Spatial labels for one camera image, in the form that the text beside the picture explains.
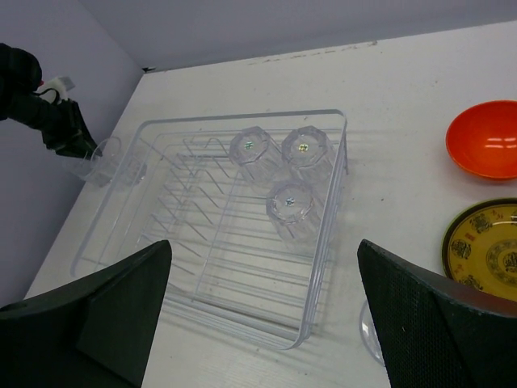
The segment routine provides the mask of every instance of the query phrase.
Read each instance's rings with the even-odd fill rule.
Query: white table
[[[359,337],[357,246],[368,238],[442,273],[451,219],[479,200],[515,195],[515,183],[460,171],[443,141],[464,109],[517,99],[515,36],[517,22],[500,23],[144,76],[114,132],[125,144],[150,119],[339,108],[350,157],[338,218],[343,244],[314,334],[273,352],[163,315],[144,386],[389,386]],[[85,186],[28,297],[73,280],[71,261],[103,194]]]

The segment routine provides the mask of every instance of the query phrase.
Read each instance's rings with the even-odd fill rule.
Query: yellow plate
[[[517,198],[488,200],[456,217],[442,260],[449,278],[517,302]]]

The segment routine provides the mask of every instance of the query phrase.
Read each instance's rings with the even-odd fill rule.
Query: clear plastic dish rack
[[[265,198],[228,157],[239,131],[259,126],[278,142],[313,125],[336,152],[317,243],[288,249],[266,215]],[[167,239],[173,263],[162,312],[194,319],[263,347],[288,349],[311,332],[330,231],[347,170],[345,116],[338,110],[151,120],[140,126],[72,267],[85,276]],[[144,179],[124,188],[130,158]]]

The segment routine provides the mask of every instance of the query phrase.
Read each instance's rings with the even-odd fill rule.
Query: upside-down glass
[[[282,141],[282,159],[291,174],[314,187],[330,181],[335,155],[326,134],[312,125],[291,131]]]
[[[292,179],[275,184],[266,212],[284,241],[311,243],[322,223],[323,203],[308,183]]]
[[[363,304],[361,309],[361,315],[359,317],[359,332],[363,339],[364,346],[368,352],[372,355],[375,360],[385,366],[385,360],[382,356],[382,350],[380,349],[379,339],[377,338],[377,332],[373,325],[372,313],[368,306],[368,301]]]
[[[270,184],[282,171],[282,154],[272,137],[260,127],[243,129],[230,143],[229,158],[242,178],[252,184]]]
[[[63,167],[82,180],[102,188],[115,176],[123,156],[120,139],[109,137],[99,143],[91,159],[66,158],[63,161]],[[128,156],[122,168],[120,178],[129,186],[143,180],[147,171],[145,163],[142,163],[135,154]]]

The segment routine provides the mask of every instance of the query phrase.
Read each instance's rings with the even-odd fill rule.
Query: glass tumbler
[[[242,178],[255,186],[272,185],[282,171],[280,148],[260,127],[243,129],[234,137],[229,146],[229,158],[239,167]]]
[[[314,187],[330,182],[335,156],[329,138],[312,125],[291,131],[282,141],[282,159],[291,174]]]
[[[292,179],[275,184],[266,198],[266,213],[284,241],[311,243],[322,223],[323,203],[308,183]]]
[[[363,304],[363,308],[361,309],[361,315],[359,317],[359,331],[361,333],[364,346],[366,346],[368,352],[379,364],[385,366],[385,360],[382,357],[382,350],[380,349],[377,332],[373,325],[372,313],[370,312],[368,301]]]
[[[109,137],[99,143],[91,159],[66,158],[63,167],[80,179],[102,188],[108,185],[115,176],[123,156],[120,139]],[[132,186],[142,181],[147,171],[145,163],[138,160],[135,154],[128,156],[127,162],[122,168],[120,180],[126,186]]]

